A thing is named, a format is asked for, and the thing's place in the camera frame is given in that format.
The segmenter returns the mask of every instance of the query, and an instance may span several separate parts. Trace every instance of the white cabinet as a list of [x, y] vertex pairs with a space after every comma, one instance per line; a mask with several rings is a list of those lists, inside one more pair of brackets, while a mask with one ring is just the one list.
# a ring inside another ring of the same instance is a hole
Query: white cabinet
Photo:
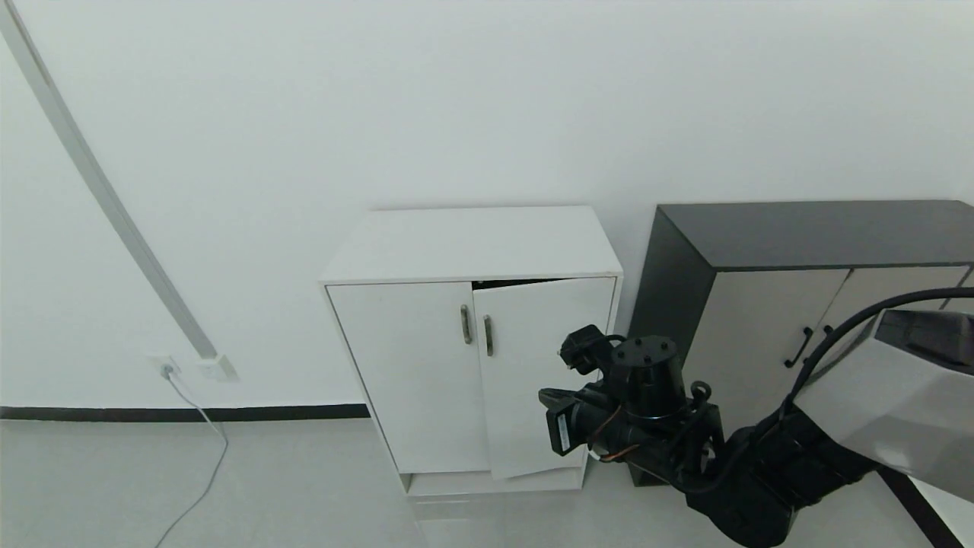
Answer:
[[578, 389], [556, 351], [610, 333], [621, 267], [586, 207], [369, 214], [321, 287], [409, 494], [578, 489], [538, 390]]

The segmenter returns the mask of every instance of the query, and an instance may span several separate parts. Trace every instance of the white wall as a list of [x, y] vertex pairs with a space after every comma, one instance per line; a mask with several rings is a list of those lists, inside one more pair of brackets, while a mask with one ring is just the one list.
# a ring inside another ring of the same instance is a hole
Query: white wall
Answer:
[[[955, 197], [974, 173], [970, 4], [18, 6], [240, 373], [190, 376], [207, 405], [361, 401], [314, 281], [370, 208], [591, 204], [624, 331], [657, 203]], [[3, 61], [4, 405], [177, 405], [140, 356], [190, 348]]]

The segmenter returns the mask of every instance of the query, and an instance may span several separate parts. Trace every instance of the floor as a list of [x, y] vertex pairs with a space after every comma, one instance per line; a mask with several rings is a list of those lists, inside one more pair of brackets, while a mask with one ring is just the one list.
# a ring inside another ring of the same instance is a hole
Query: floor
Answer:
[[[594, 463], [582, 491], [407, 500], [368, 419], [227, 423], [209, 496], [166, 548], [732, 547], [668, 488]], [[4, 548], [151, 548], [206, 484], [204, 424], [0, 422]], [[930, 544], [870, 475], [799, 515], [784, 544]]]

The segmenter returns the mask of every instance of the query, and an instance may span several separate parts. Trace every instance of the cabinet base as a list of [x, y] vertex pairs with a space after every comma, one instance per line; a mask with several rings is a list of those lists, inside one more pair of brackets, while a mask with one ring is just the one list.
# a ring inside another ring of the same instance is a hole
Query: cabinet base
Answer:
[[400, 474], [409, 496], [478, 494], [527, 490], [581, 489], [583, 468], [558, 468], [516, 478], [495, 480], [490, 472]]

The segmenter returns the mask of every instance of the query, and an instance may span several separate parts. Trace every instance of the power cord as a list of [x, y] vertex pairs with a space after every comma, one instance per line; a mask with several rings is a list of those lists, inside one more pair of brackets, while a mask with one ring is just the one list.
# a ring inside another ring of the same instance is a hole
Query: power cord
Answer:
[[216, 480], [216, 473], [220, 471], [220, 465], [223, 464], [223, 457], [227, 455], [227, 449], [230, 447], [230, 440], [227, 439], [227, 435], [223, 431], [218, 429], [211, 420], [209, 420], [209, 417], [206, 416], [206, 411], [203, 411], [203, 408], [189, 401], [189, 398], [183, 395], [182, 391], [179, 390], [179, 387], [176, 386], [174, 382], [172, 382], [172, 376], [175, 374], [175, 370], [172, 368], [172, 366], [163, 366], [160, 373], [163, 376], [163, 378], [169, 382], [169, 385], [172, 386], [172, 389], [176, 391], [176, 394], [178, 394], [179, 397], [182, 398], [182, 401], [196, 408], [196, 411], [200, 412], [200, 414], [203, 416], [203, 419], [206, 421], [206, 424], [209, 424], [209, 427], [213, 429], [213, 432], [216, 432], [217, 436], [223, 438], [223, 452], [220, 453], [220, 458], [219, 460], [216, 461], [216, 466], [213, 467], [213, 473], [209, 476], [209, 482], [206, 484], [206, 489], [203, 489], [203, 494], [201, 494], [200, 497], [197, 498], [193, 504], [190, 504], [189, 508], [183, 511], [182, 514], [179, 514], [179, 517], [176, 518], [171, 525], [169, 525], [169, 527], [166, 529], [166, 532], [163, 533], [163, 536], [159, 538], [159, 542], [157, 542], [153, 548], [159, 548], [160, 546], [162, 546], [163, 542], [166, 540], [166, 537], [169, 536], [169, 533], [176, 527], [176, 525], [183, 518], [185, 518], [187, 514], [192, 512], [193, 509], [196, 508], [196, 505], [199, 504], [200, 501], [202, 501], [203, 498], [209, 493], [209, 489], [213, 487], [213, 481]]

